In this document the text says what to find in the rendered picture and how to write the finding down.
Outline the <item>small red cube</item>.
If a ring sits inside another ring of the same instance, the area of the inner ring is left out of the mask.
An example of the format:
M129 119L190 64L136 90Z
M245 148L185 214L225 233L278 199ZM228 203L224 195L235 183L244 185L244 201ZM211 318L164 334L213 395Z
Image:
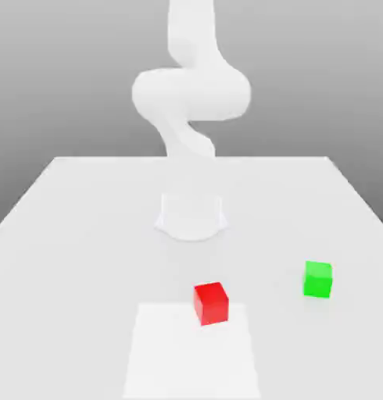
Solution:
M193 304L202 326L228 321L229 298L221 282L194 286Z

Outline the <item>small green cube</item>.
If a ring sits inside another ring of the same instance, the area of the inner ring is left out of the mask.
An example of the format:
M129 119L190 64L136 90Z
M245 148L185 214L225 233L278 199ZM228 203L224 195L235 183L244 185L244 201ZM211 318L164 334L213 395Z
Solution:
M333 269L330 263L306 261L303 294L315 298L330 298Z

